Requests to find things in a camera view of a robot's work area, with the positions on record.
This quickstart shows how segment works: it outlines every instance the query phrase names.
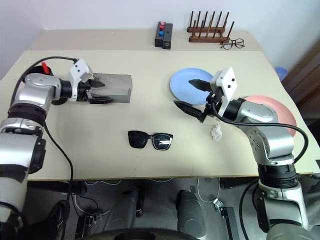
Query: robotic arm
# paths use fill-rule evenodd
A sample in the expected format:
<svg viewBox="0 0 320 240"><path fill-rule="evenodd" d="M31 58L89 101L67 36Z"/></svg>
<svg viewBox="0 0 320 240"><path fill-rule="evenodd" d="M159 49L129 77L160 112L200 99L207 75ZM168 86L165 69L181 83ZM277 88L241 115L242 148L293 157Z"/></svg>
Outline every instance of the robotic arm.
<svg viewBox="0 0 320 240"><path fill-rule="evenodd" d="M51 103L71 101L107 103L87 95L88 81L94 79L83 59L69 71L68 80L41 73L25 76L25 86L15 96L8 118L0 123L0 232L15 235L23 225L23 210L28 174L39 171L44 162L46 140L43 128Z"/></svg>
<svg viewBox="0 0 320 240"><path fill-rule="evenodd" d="M231 67L218 71L210 83L199 79L189 82L209 92L208 103L201 112L186 102L175 101L182 111L201 123L206 116L218 117L237 125L248 137L258 165L262 193L257 204L258 222L268 233L267 240L313 239L307 231L306 207L294 166L294 139L285 127L263 126L278 123L276 112L263 104L241 98L232 100L237 82Z"/></svg>

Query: black box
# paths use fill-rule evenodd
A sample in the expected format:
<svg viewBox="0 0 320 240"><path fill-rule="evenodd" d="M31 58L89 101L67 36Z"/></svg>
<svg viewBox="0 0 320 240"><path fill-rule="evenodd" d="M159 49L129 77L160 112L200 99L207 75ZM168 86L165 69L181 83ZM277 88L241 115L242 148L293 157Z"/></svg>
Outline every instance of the black box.
<svg viewBox="0 0 320 240"><path fill-rule="evenodd" d="M171 36L172 36L172 23L166 23L164 25L164 35L162 41L162 48L163 49L171 49Z"/></svg>

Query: blue plate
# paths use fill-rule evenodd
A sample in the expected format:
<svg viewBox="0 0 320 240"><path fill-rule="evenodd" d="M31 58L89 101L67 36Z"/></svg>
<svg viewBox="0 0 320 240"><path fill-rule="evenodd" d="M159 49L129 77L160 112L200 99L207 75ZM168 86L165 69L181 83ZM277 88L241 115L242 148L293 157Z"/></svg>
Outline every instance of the blue plate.
<svg viewBox="0 0 320 240"><path fill-rule="evenodd" d="M209 72L200 68L184 68L172 75L170 89L173 95L180 101L192 105L206 104L209 92L196 89L189 83L189 80L200 79L211 82L213 77Z"/></svg>

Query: white tissue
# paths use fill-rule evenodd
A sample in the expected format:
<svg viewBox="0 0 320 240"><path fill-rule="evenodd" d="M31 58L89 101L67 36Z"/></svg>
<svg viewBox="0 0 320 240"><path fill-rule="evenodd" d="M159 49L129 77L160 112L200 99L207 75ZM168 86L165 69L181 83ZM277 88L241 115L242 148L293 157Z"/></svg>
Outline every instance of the white tissue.
<svg viewBox="0 0 320 240"><path fill-rule="evenodd" d="M211 130L211 136L214 141L219 141L222 138L222 131L219 123L213 125L213 128Z"/></svg>

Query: wooden rack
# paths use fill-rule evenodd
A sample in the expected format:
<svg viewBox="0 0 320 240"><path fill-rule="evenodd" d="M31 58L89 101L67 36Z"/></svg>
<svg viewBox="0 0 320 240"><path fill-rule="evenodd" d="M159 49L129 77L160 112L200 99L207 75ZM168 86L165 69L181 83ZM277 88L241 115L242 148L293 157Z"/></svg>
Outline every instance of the wooden rack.
<svg viewBox="0 0 320 240"><path fill-rule="evenodd" d="M234 21L232 22L228 35L223 36L223 33L226 30L229 12L226 14L223 26L219 26L221 16L222 16L222 11L219 14L216 24L214 24L215 13L216 12L214 11L208 26L206 26L206 21L208 16L208 11L206 11L204 19L202 20L201 25L199 26L201 11L199 11L197 20L194 20L194 22L193 22L194 11L191 12L190 24L186 30L188 33L192 33L192 35L189 37L190 43L221 43L224 40L230 39L229 36L232 28L234 27L235 22Z"/></svg>

